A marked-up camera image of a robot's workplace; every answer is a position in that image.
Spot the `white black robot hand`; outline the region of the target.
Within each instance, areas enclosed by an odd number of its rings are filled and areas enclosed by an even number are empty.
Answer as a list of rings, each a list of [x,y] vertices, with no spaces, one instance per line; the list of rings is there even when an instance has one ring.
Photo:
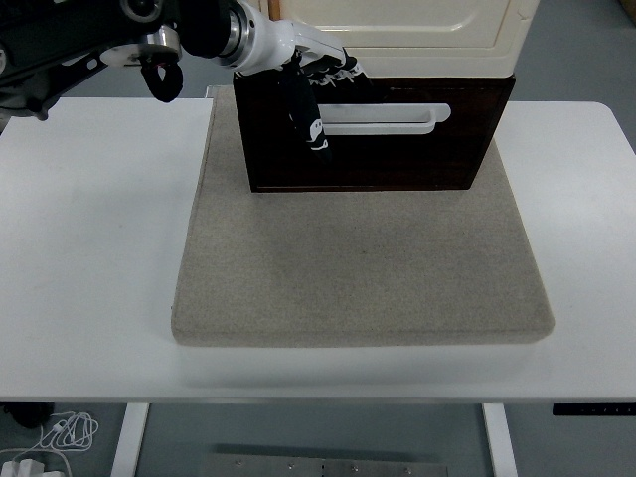
[[[332,152],[312,87],[369,86],[362,66],[336,37],[312,26],[271,20],[243,1],[231,11],[242,28],[233,71],[243,77],[275,72],[296,131],[317,158],[329,163]]]

